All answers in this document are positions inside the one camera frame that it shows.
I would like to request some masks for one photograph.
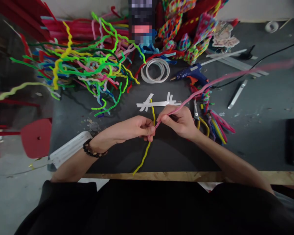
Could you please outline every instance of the white paper cutout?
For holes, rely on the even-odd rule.
[[[161,102],[152,102],[150,103],[150,99],[153,97],[153,94],[150,93],[150,95],[148,96],[148,98],[146,99],[145,102],[143,103],[137,103],[137,107],[140,108],[140,112],[142,112],[144,109],[146,109],[145,111],[148,112],[148,107],[155,107],[155,106],[166,106],[168,104],[171,105],[181,105],[181,103],[176,103],[176,101],[172,100],[173,99],[173,95],[171,95],[170,92],[167,93],[167,98],[166,101],[161,101]]]

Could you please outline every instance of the black shirt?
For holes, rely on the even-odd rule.
[[[16,235],[294,234],[287,209],[271,193],[234,183],[207,193],[195,182],[45,181],[39,205]]]

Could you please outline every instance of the tape roll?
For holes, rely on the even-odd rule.
[[[276,21],[270,21],[265,25],[265,31],[268,33],[274,33],[278,30],[278,23]]]
[[[151,64],[155,64],[157,65],[160,70],[161,70],[161,74],[159,77],[153,79],[150,75],[149,75],[149,66]],[[169,77],[169,74],[170,74],[170,67],[169,67],[169,64],[163,60],[163,59],[160,59],[160,58],[155,58],[155,59],[152,59],[150,61],[148,61],[144,66],[143,68],[141,69],[140,71],[140,74],[141,74],[141,77],[142,79],[146,82],[146,83],[150,83],[150,84],[154,84],[154,83],[162,83],[164,82],[168,77]]]

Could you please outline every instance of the red chair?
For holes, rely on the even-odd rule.
[[[0,132],[0,136],[20,134],[27,157],[42,158],[49,155],[51,128],[52,119],[44,118],[26,125],[20,132]]]

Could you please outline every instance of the table surface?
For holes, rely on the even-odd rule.
[[[234,29],[234,35],[241,41],[232,51],[256,47],[253,54],[259,58],[294,43],[294,21],[283,29],[268,34],[264,24],[240,23]],[[294,58],[294,47],[265,59],[262,63]],[[207,59],[201,56],[198,61]],[[257,60],[245,61],[254,64]],[[131,71],[134,74],[142,61],[136,57]],[[188,65],[179,61],[170,65],[170,75],[161,84],[147,84],[139,80],[140,85],[134,85],[129,94],[121,96],[120,103],[111,110],[111,115],[94,117],[98,107],[96,99],[84,88],[66,89],[62,92],[61,101],[54,102],[53,126],[50,153],[61,147],[82,131],[92,133],[131,118],[143,115],[152,119],[151,109],[140,112],[136,103],[142,103],[150,93],[153,101],[164,101],[167,92],[171,92],[173,100],[184,101],[190,95],[187,81],[169,81],[178,71]],[[224,74],[237,71],[220,62],[204,65],[202,72],[211,81]],[[226,148],[242,159],[255,166],[260,171],[292,171],[294,166],[285,162],[285,129],[286,119],[294,118],[294,68],[289,70],[270,71],[268,76],[252,79],[241,93],[232,109],[227,109],[233,93],[240,82],[234,82],[221,89],[212,90],[210,101],[215,105],[211,108],[236,130],[236,134],[228,134]],[[187,106],[193,110],[193,102]],[[156,116],[163,107],[155,107]],[[113,146],[109,156],[99,159],[88,171],[96,174],[131,173],[140,164],[145,153],[146,143],[139,139],[126,141]],[[180,138],[174,131],[161,124],[149,149],[148,156],[139,172],[217,172],[219,167],[193,143]]]

